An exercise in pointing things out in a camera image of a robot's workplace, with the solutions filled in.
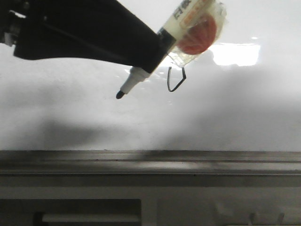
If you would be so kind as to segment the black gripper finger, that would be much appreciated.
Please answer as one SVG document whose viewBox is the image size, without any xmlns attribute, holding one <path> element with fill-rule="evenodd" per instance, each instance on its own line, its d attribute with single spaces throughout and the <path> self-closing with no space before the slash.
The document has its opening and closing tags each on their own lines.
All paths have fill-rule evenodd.
<svg viewBox="0 0 301 226">
<path fill-rule="evenodd" d="M 116 0 L 34 0 L 14 55 L 87 58 L 152 72 L 175 39 L 155 33 Z"/>
</svg>

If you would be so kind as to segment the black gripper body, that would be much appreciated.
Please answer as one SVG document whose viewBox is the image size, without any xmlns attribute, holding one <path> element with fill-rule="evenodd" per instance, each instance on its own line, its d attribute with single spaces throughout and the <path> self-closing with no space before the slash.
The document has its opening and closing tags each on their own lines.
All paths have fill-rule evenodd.
<svg viewBox="0 0 301 226">
<path fill-rule="evenodd" d="M 30 0 L 0 1 L 0 42 L 13 46 L 21 31 L 21 23 L 31 6 Z"/>
</svg>

